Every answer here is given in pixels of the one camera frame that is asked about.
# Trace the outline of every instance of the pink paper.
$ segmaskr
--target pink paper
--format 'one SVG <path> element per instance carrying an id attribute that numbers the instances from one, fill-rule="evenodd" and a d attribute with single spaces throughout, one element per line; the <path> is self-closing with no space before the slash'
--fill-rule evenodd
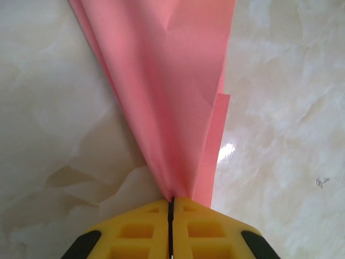
<path id="1" fill-rule="evenodd" d="M 164 196 L 210 206 L 233 0 L 70 0 Z"/>

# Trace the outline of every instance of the clamp jaw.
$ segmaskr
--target clamp jaw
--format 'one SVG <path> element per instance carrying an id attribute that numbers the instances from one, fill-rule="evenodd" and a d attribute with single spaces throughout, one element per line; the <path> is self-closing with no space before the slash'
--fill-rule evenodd
<path id="1" fill-rule="evenodd" d="M 187 198 L 97 224 L 62 259 L 279 259 L 255 228 Z"/>

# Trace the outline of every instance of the white marble surface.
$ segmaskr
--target white marble surface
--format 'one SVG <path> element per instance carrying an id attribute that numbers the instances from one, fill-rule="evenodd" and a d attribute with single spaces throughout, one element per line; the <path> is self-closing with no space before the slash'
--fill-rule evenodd
<path id="1" fill-rule="evenodd" d="M 236 5 L 212 207 L 282 258 L 345 258 L 344 5 Z M 0 35 L 0 258 L 60 258 L 161 195 L 67 1 L 1 0 Z"/>

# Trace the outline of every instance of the rectangular hole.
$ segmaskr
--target rectangular hole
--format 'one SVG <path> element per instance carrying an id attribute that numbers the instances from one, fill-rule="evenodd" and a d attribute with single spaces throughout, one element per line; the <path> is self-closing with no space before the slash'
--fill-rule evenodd
<path id="1" fill-rule="evenodd" d="M 114 247 L 109 259 L 148 259 L 150 249 L 143 246 Z"/>
<path id="2" fill-rule="evenodd" d="M 147 212 L 149 212 L 149 213 L 157 213 L 157 212 L 159 212 L 159 209 L 158 208 L 153 208 L 153 209 L 148 210 Z"/>
<path id="3" fill-rule="evenodd" d="M 191 221 L 187 223 L 189 237 L 225 237 L 217 221 Z"/>
<path id="4" fill-rule="evenodd" d="M 232 248 L 227 244 L 200 244 L 192 248 L 193 259 L 235 259 Z"/>
<path id="5" fill-rule="evenodd" d="M 153 230 L 153 224 L 131 223 L 121 229 L 119 238 L 152 238 Z"/>
<path id="6" fill-rule="evenodd" d="M 196 212 L 196 209 L 195 208 L 192 208 L 192 207 L 189 207 L 189 206 L 183 206 L 183 210 L 185 212 Z"/>

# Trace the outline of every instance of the paper fold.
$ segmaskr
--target paper fold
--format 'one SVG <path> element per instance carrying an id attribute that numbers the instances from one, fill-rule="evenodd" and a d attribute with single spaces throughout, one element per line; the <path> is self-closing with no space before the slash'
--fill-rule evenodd
<path id="1" fill-rule="evenodd" d="M 209 206 L 234 1 L 70 3 L 164 196 Z"/>

